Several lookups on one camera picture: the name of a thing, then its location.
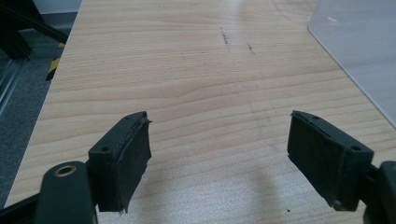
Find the mounting hole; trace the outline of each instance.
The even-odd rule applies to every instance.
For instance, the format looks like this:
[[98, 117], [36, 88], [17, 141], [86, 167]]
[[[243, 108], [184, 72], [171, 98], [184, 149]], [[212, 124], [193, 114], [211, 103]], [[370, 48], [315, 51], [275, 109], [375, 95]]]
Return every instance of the mounting hole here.
[[73, 174], [77, 170], [75, 165], [66, 165], [55, 171], [55, 175], [59, 177], [67, 176]]
[[110, 148], [109, 148], [109, 147], [101, 147], [100, 150], [101, 150], [102, 152], [107, 152], [107, 151], [110, 150]]
[[352, 150], [355, 150], [355, 151], [360, 151], [360, 150], [361, 150], [360, 147], [356, 147], [356, 146], [353, 146], [353, 147], [351, 147], [351, 148], [352, 148]]

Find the gray floor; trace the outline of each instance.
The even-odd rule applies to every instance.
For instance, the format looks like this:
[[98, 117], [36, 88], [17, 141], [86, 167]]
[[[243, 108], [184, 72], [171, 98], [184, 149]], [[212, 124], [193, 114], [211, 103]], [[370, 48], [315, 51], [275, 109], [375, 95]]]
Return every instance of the gray floor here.
[[[46, 23], [69, 34], [77, 13], [43, 16]], [[18, 72], [14, 91], [0, 114], [0, 206], [4, 207], [50, 81], [46, 81], [52, 60], [61, 56], [59, 43], [35, 30], [21, 32], [32, 47], [29, 60], [11, 61], [0, 50], [0, 76]]]

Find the clear plastic sheet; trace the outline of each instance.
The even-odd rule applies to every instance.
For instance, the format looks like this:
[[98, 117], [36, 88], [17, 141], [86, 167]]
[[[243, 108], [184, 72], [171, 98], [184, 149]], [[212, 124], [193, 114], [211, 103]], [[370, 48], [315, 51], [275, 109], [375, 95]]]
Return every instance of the clear plastic sheet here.
[[308, 29], [396, 127], [396, 1], [318, 0]]

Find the wooden table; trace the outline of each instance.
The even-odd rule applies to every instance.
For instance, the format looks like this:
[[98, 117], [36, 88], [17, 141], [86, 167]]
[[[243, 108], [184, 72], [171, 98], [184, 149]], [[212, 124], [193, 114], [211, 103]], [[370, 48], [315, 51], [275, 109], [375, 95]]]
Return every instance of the wooden table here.
[[100, 223], [361, 223], [289, 161], [293, 109], [396, 158], [396, 132], [308, 32], [314, 0], [84, 0], [7, 204], [147, 110], [152, 159]]

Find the pencil mark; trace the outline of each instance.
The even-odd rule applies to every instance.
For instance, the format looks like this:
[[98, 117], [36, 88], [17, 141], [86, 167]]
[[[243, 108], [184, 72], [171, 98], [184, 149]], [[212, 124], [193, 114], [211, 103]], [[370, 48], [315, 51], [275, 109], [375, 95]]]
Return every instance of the pencil mark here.
[[223, 36], [224, 44], [225, 46], [227, 46], [227, 50], [230, 51], [230, 48], [228, 46], [228, 36], [224, 34], [222, 27], [220, 27], [220, 30], [221, 30], [221, 35]]
[[247, 47], [248, 47], [248, 50], [250, 50], [250, 53], [251, 53], [251, 54], [256, 54], [256, 53], [253, 51], [253, 47], [251, 47], [251, 45], [249, 45], [249, 43], [247, 43]]

